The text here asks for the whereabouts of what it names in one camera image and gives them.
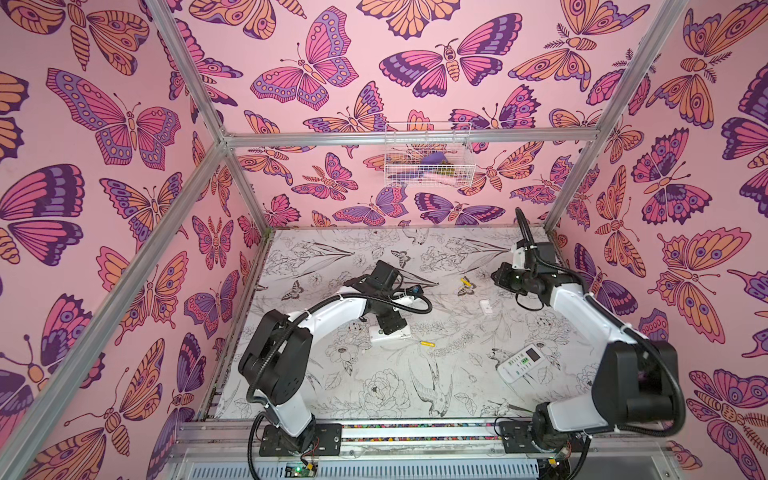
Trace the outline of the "white remote with display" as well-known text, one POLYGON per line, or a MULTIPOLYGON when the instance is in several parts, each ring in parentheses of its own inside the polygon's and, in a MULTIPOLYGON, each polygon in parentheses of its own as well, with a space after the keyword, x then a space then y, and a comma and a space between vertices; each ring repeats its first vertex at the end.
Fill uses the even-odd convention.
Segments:
POLYGON ((535 345, 530 344, 503 360, 496 371, 505 383, 511 385, 518 380, 532 379, 531 374, 547 364, 543 352, 535 345))

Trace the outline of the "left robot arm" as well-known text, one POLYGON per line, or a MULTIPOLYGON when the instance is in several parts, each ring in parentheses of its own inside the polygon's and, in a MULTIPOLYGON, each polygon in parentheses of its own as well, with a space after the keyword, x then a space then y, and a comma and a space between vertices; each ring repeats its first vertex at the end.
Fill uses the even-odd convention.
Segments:
POLYGON ((426 315, 432 302, 421 285, 403 285, 404 275, 379 261, 369 274, 352 278, 333 295, 300 311, 267 311, 243 352, 237 371, 246 381, 245 400, 264 407, 278 444, 291 454, 319 445, 322 427, 300 393, 314 345, 367 315, 390 337, 408 327, 404 313, 426 315))

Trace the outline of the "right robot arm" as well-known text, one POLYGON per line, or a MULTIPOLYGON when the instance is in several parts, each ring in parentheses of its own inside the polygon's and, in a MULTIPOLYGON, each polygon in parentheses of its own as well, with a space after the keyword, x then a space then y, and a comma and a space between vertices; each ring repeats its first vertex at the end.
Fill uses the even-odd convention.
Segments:
POLYGON ((538 449, 554 450, 576 434, 618 431, 666 438, 682 430, 685 397, 675 348, 649 339, 603 305, 581 275, 557 264, 551 243, 518 241, 512 261, 502 263, 491 278, 517 297, 536 296, 600 355, 586 392, 534 410, 529 429, 538 449))

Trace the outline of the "white battery cover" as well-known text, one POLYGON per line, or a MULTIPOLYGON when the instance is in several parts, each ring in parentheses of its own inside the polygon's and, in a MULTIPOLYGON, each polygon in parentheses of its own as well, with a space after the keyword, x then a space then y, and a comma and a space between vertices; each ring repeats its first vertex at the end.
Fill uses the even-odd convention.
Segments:
POLYGON ((493 308, 491 306, 491 303, 489 300, 481 300, 479 302, 480 307, 485 315, 492 315, 493 314, 493 308))

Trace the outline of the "white remote with green sticker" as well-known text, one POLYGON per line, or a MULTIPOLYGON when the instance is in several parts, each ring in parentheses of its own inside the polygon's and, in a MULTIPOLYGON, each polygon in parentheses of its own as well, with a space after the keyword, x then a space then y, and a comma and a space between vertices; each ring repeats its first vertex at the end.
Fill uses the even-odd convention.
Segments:
POLYGON ((386 333, 379 326, 371 326, 369 328, 370 339, 373 345, 391 345, 395 343, 407 342, 413 339, 412 332, 409 326, 386 333))

